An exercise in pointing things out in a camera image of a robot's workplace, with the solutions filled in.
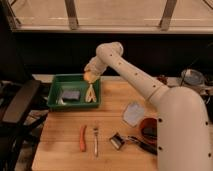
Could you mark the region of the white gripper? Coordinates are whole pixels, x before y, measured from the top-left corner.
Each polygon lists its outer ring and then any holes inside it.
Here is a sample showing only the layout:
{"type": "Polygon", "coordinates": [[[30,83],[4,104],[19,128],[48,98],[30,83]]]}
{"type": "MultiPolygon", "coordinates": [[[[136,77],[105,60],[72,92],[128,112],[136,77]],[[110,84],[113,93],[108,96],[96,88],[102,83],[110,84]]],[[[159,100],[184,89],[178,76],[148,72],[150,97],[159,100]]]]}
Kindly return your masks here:
{"type": "Polygon", "coordinates": [[[105,72],[106,69],[107,65],[100,58],[95,56],[85,66],[84,73],[91,72],[97,77],[100,77],[105,72]]]}

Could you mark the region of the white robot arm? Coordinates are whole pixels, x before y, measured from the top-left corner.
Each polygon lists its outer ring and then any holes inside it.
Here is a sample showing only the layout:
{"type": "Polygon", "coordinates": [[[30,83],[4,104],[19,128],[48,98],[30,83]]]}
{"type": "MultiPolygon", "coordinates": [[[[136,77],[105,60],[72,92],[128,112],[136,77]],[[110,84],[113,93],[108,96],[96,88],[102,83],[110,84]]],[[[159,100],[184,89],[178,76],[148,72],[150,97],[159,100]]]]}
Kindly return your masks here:
{"type": "Polygon", "coordinates": [[[92,78],[113,68],[157,109],[158,171],[213,171],[208,112],[201,96],[188,87],[168,87],[122,55],[121,43],[103,43],[85,71],[92,78]]]}

